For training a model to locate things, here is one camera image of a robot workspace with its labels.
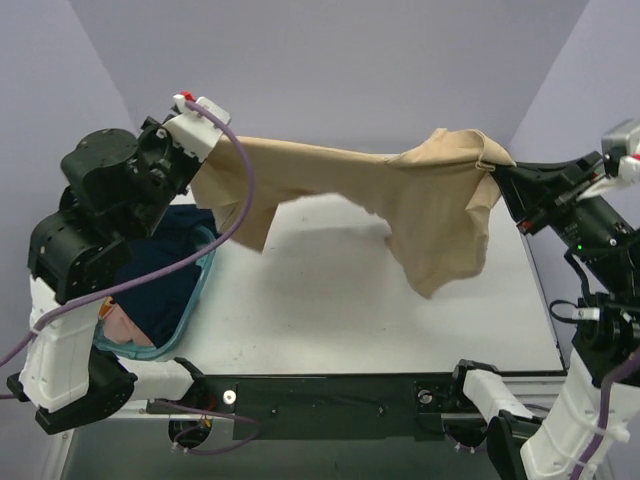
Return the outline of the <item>beige t shirt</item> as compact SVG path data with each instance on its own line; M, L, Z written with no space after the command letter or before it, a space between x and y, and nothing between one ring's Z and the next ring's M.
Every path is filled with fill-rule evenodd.
M425 298L481 273L490 213L501 197L491 174L515 164L500 144L474 129L439 128L395 156L256 137L240 142L255 189L234 241L262 251L280 205L337 194L386 221L390 252Z

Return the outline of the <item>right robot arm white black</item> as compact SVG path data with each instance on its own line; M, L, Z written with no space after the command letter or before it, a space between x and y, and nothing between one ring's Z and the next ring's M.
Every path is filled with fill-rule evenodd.
M503 479L590 479L639 411L639 233L604 199L636 184L639 157L617 149L556 164L496 166L511 218L524 235L552 229L581 293L566 323L570 367L545 417L506 387L492 366L460 362L446 396L487 424L489 459Z

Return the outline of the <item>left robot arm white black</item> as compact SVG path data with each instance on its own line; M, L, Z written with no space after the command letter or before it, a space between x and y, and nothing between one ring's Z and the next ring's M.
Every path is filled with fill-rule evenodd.
M197 167L167 124L152 118L140 134L90 133L62 159L67 185L58 209L30 236L27 358L7 379L19 401L35 406L46 434L104 420L141 390L149 368L95 346L97 307L132 260L130 242L153 234Z

